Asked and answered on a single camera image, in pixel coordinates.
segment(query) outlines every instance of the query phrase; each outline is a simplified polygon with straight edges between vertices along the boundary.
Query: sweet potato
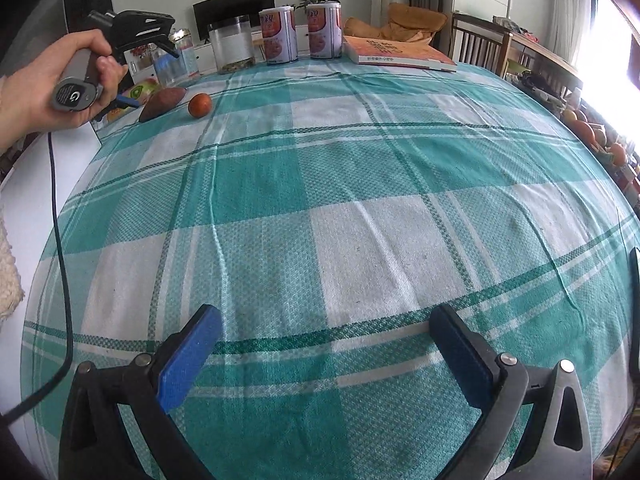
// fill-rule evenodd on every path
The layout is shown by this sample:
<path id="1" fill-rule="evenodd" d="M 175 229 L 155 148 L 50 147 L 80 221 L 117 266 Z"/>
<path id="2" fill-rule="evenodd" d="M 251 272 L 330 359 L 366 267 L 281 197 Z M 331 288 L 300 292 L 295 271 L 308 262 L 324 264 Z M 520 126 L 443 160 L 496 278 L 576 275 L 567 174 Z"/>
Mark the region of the sweet potato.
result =
<path id="1" fill-rule="evenodd" d="M 145 123 L 167 113 L 169 110 L 173 110 L 186 93 L 187 91 L 184 88 L 163 88 L 159 90 L 146 102 L 138 122 Z"/>

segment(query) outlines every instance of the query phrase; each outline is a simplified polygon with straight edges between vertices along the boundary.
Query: metal screw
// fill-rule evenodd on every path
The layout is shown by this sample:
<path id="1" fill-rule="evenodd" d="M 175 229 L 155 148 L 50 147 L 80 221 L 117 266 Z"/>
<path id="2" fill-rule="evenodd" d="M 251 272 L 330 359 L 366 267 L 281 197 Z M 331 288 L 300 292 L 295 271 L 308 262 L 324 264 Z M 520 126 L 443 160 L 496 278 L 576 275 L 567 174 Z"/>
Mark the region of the metal screw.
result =
<path id="1" fill-rule="evenodd" d="M 518 360 L 508 352 L 500 354 L 500 361 L 502 361 L 507 366 L 513 366 L 514 364 L 518 363 Z"/>
<path id="2" fill-rule="evenodd" d="M 147 366 L 151 362 L 151 356 L 149 354 L 138 354 L 133 362 L 137 366 Z"/>
<path id="3" fill-rule="evenodd" d="M 78 373 L 79 374 L 85 374 L 87 373 L 89 370 L 91 370 L 91 367 L 94 364 L 91 361 L 82 361 L 79 365 L 78 365 Z"/>
<path id="4" fill-rule="evenodd" d="M 571 361 L 569 361 L 569 359 L 562 359 L 562 361 L 560 361 L 560 367 L 562 368 L 562 370 L 564 370 L 568 374 L 570 374 L 575 370 L 574 364 Z"/>

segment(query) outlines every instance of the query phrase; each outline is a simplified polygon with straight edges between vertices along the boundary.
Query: bottle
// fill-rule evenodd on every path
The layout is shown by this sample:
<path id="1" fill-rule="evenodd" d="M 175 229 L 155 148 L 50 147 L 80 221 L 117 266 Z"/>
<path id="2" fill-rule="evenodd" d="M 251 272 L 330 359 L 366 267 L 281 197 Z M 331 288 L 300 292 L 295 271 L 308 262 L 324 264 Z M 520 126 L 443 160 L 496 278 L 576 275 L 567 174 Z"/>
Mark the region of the bottle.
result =
<path id="1" fill-rule="evenodd" d="M 566 107 L 575 112 L 580 109 L 580 102 L 582 102 L 582 89 L 576 87 L 574 92 L 566 99 Z"/>

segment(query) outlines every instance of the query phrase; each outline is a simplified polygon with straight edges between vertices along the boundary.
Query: person's hand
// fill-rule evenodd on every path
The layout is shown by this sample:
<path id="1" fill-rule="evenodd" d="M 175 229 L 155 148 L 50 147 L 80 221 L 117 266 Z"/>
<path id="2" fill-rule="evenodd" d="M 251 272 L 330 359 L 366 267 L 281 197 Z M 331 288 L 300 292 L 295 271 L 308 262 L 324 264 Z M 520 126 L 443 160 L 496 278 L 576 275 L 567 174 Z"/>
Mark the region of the person's hand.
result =
<path id="1" fill-rule="evenodd" d="M 90 48 L 100 57 L 96 66 L 100 72 L 102 94 L 91 106 L 80 112 L 54 110 L 50 105 L 51 94 L 60 76 L 76 51 Z M 111 45 L 100 30 L 88 30 L 67 34 L 48 46 L 31 64 L 10 76 L 2 87 L 0 114 L 10 114 L 15 130 L 12 139 L 5 140 L 6 132 L 0 132 L 0 144 L 9 146 L 29 132 L 77 128 L 103 110 L 118 92 L 118 83 L 127 73 L 111 54 Z"/>

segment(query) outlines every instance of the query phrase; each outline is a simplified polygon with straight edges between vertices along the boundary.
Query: clear plastic container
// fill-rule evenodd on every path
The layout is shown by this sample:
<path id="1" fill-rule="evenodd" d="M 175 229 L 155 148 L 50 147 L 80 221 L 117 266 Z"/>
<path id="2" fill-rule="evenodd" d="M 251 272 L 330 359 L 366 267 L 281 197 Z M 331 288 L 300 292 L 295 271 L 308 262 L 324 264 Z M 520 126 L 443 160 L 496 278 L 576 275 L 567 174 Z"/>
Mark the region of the clear plastic container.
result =
<path id="1" fill-rule="evenodd" d="M 219 74 L 235 72 L 255 64 L 248 16 L 211 23 L 207 28 Z"/>
<path id="2" fill-rule="evenodd" d="M 164 87 L 176 86 L 189 77 L 183 56 L 176 59 L 157 46 L 151 53 L 151 59 L 158 82 Z"/>
<path id="3" fill-rule="evenodd" d="M 184 59 L 184 65 L 187 69 L 189 77 L 200 75 L 198 63 L 196 62 L 196 53 L 193 50 L 193 41 L 191 40 L 191 32 L 188 28 L 181 28 L 169 34 L 171 40 L 180 56 Z"/>

